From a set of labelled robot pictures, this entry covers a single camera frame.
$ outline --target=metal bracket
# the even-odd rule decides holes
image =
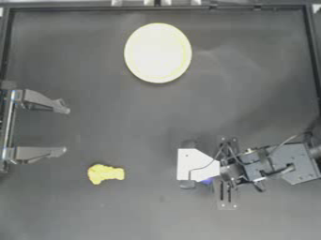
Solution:
[[[219,210],[235,210],[239,198],[238,188],[231,181],[226,182],[221,176],[213,180],[214,198]]]
[[[316,14],[321,9],[321,4],[312,4],[312,11],[313,11],[313,14]]]
[[[16,107],[61,114],[68,114],[71,109],[65,106],[63,99],[52,100],[35,91],[16,90],[16,84],[11,81],[1,82],[0,101],[3,117],[0,123],[0,172],[7,173],[9,163],[31,164],[40,158],[57,158],[67,151],[65,147],[23,147],[12,144]]]
[[[123,0],[111,0],[111,6],[112,7],[122,7],[123,6]]]
[[[219,137],[219,147],[223,147],[225,157],[231,156],[231,151],[238,154],[238,142],[235,138]],[[235,210],[238,208],[238,187],[235,180],[241,175],[239,166],[221,161],[221,176],[213,179],[213,190],[217,207],[219,210]]]
[[[65,147],[16,146],[3,149],[1,159],[13,164],[31,164],[40,158],[59,158],[65,152]]]
[[[171,0],[162,0],[162,6],[171,6]]]
[[[12,90],[11,100],[27,110],[52,111],[61,114],[69,114],[71,112],[71,109],[65,106],[65,102],[61,98],[52,100],[29,89]]]
[[[190,0],[190,4],[192,6],[200,6],[202,5],[202,0]]]

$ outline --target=cable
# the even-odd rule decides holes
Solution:
[[[219,149],[218,149],[218,151],[217,151],[217,154],[215,154],[215,156],[214,156],[214,158],[213,158],[213,161],[211,161],[206,166],[203,166],[203,167],[200,167],[200,168],[195,168],[195,169],[188,170],[188,180],[191,180],[191,172],[195,171],[195,170],[206,169],[206,168],[213,164],[213,162],[215,161],[217,157],[218,157],[219,154],[222,153],[222,150],[223,150],[223,145],[219,147]]]
[[[301,132],[293,136],[290,136],[285,141],[282,141],[274,148],[273,150],[270,151],[270,153],[267,154],[267,157],[270,158],[271,155],[275,153],[275,151],[287,143],[290,142],[291,140],[294,140],[295,138],[301,137],[302,135],[306,135],[309,132]]]
[[[233,159],[237,161],[237,163],[238,163],[239,165],[245,166],[245,165],[249,165],[249,164],[250,164],[250,163],[245,163],[245,162],[242,162],[242,161],[238,159],[238,156],[234,154],[234,151],[233,151],[233,149],[231,149],[230,146],[229,146],[229,150],[230,150],[230,153],[231,153]]]

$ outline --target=metal frame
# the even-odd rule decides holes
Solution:
[[[120,1],[122,4],[115,4],[115,1],[89,1],[89,2],[47,2],[47,3],[11,3],[3,4],[3,21],[1,21],[1,37],[0,37],[0,82],[7,79],[8,60],[11,51],[11,28],[12,21],[16,12],[20,11],[151,11],[151,10],[210,10],[219,12],[230,11],[293,11],[299,10],[302,12],[302,21],[305,24],[306,37],[310,51],[310,64],[312,72],[316,84],[316,94],[318,111],[321,112],[321,67],[318,48],[316,41],[314,22],[313,22],[313,9],[312,4],[242,4],[242,5],[227,5],[217,2],[202,1],[203,5],[195,5],[194,1],[186,0],[188,4],[184,6],[171,6],[166,4],[162,6],[162,0],[142,0],[138,2]]]

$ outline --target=yellow object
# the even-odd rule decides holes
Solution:
[[[132,74],[150,83],[176,79],[191,63],[191,45],[182,31],[164,23],[151,23],[135,30],[124,49]]]
[[[122,168],[114,168],[102,164],[95,164],[88,168],[88,178],[93,185],[99,185],[104,180],[124,180],[126,172]]]

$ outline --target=round plate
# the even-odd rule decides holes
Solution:
[[[131,34],[124,58],[130,71],[139,79],[150,83],[167,83],[188,68],[191,45],[174,26],[151,23]]]

